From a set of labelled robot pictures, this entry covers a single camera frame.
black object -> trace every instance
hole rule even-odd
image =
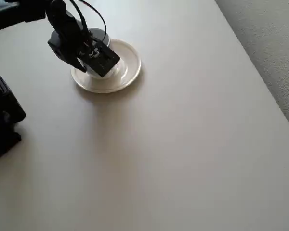
[[[79,61],[82,60],[104,77],[120,58],[88,30],[80,9],[74,0],[70,2],[79,13],[81,22],[66,10],[66,4],[62,0],[0,0],[0,30],[20,22],[43,19],[47,15],[54,28],[48,44],[57,57],[82,72],[86,72],[85,67]],[[21,140],[21,136],[14,132],[14,125],[25,117],[24,110],[0,77],[0,156]]]
[[[0,76],[0,157],[21,140],[14,126],[25,117],[23,108]]]
[[[120,57],[88,32],[84,28],[86,24],[76,20],[66,10],[66,4],[62,0],[52,0],[46,7],[46,14],[55,29],[48,44],[59,59],[86,72],[78,60],[81,59],[101,77],[119,62]]]
[[[80,9],[74,0],[70,1],[76,7],[81,22],[66,10],[66,4],[62,0],[0,0],[0,30],[20,22],[43,19],[46,14],[54,28],[48,44],[57,57],[86,72],[79,61],[81,59],[104,77],[120,58],[109,47],[101,45],[100,40],[89,32]]]

black cable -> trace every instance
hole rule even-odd
[[[102,39],[102,42],[104,41],[105,37],[106,37],[106,34],[107,34],[107,27],[106,27],[106,23],[105,23],[105,20],[103,19],[103,17],[101,16],[101,14],[97,11],[97,9],[95,9],[93,6],[91,6],[89,3],[87,3],[85,0],[78,0],[80,2],[82,2],[83,4],[85,4],[86,6],[89,6],[92,10],[94,10],[98,16],[100,16],[100,18],[102,19],[103,23],[104,23],[104,27],[105,27],[105,34],[104,34],[104,37]]]
[[[87,36],[88,36],[89,46],[90,46],[91,50],[93,51],[93,44],[92,44],[92,41],[91,41],[92,38],[91,38],[91,35],[90,35],[90,33],[89,33],[86,20],[85,20],[85,18],[83,17],[83,15],[82,15],[82,13],[81,13],[78,5],[75,3],[75,1],[74,1],[74,0],[69,0],[69,1],[70,1],[70,2],[72,3],[72,5],[75,7],[76,11],[78,12],[78,14],[79,14],[79,16],[80,16],[80,20],[81,20],[81,23],[82,23],[82,27],[83,27],[85,33],[86,33]]]

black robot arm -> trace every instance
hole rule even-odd
[[[86,72],[79,59],[101,77],[104,77],[120,58],[88,30],[80,14],[81,22],[66,10],[62,0],[0,0],[0,30],[20,22],[47,18],[54,31],[48,41],[56,56],[73,67]]]
[[[48,44],[56,56],[86,72],[79,61],[82,60],[104,77],[120,58],[103,41],[94,37],[74,0],[70,1],[80,14],[81,22],[66,10],[62,0],[0,0],[0,30],[47,16],[54,28]],[[0,156],[21,140],[14,131],[14,125],[25,117],[24,110],[0,76]]]

